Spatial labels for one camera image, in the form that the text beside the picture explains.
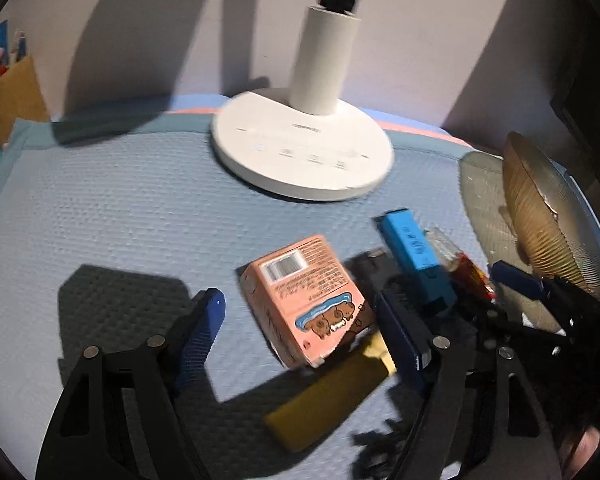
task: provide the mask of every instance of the blue mat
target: blue mat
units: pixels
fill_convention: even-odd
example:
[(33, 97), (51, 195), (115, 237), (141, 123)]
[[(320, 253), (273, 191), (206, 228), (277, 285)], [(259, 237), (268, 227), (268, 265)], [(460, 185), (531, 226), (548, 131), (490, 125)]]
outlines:
[(373, 218), (401, 207), (484, 267), (459, 192), (470, 148), (390, 134), (395, 167), (379, 189), (351, 202), (288, 202), (217, 163), (209, 121), (18, 122), (0, 164), (0, 445), (28, 478), (80, 350), (140, 344), (208, 287), (225, 294), (225, 322), (178, 409), (214, 478), (350, 478), (353, 437), (413, 414), (416, 397), (391, 378), (319, 446), (282, 450), (260, 419), (315, 375), (285, 372), (273, 357), (236, 269), (313, 234), (345, 260), (380, 246)]

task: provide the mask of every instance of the yellow sponge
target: yellow sponge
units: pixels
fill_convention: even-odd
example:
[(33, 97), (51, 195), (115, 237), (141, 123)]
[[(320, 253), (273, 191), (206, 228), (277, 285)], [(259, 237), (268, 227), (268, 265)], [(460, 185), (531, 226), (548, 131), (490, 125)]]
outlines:
[(389, 375), (394, 361), (379, 332), (304, 392), (264, 417), (289, 451), (307, 448), (336, 428)]

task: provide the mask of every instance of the lamp base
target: lamp base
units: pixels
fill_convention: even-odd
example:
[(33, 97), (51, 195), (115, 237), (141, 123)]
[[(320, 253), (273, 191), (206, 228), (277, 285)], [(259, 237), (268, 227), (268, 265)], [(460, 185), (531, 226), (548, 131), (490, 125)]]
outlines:
[(338, 101), (334, 114), (290, 107), (287, 88), (245, 92), (222, 106), (212, 131), (220, 161), (267, 191), (317, 202), (362, 196), (394, 163), (384, 130), (363, 111)]

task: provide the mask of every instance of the blue gripper pad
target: blue gripper pad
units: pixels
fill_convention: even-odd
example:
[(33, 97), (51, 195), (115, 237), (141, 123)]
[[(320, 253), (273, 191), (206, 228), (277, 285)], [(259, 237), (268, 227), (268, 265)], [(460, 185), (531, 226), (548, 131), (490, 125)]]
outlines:
[[(380, 228), (400, 269), (413, 281), (414, 298), (410, 300), (418, 306), (433, 306), (441, 304), (436, 300), (442, 298), (442, 311), (450, 309), (456, 302), (456, 294), (411, 211), (401, 209), (387, 213)], [(440, 310), (426, 314), (435, 316)]]
[(174, 382), (176, 392), (186, 388), (203, 370), (211, 345), (224, 321), (226, 305), (222, 292), (214, 288), (209, 289), (200, 301), (205, 304), (197, 306), (192, 314), (194, 316), (198, 308), (203, 309), (200, 318), (182, 348), (180, 371)]
[(398, 374), (424, 396), (429, 389), (424, 369), (431, 362), (431, 349), (422, 334), (410, 333), (409, 328), (417, 328), (417, 314), (389, 290), (376, 294), (373, 311)]
[(547, 291), (544, 290), (540, 278), (527, 274), (524, 270), (503, 260), (491, 266), (490, 274), (494, 282), (506, 285), (530, 300), (543, 300), (546, 297)]

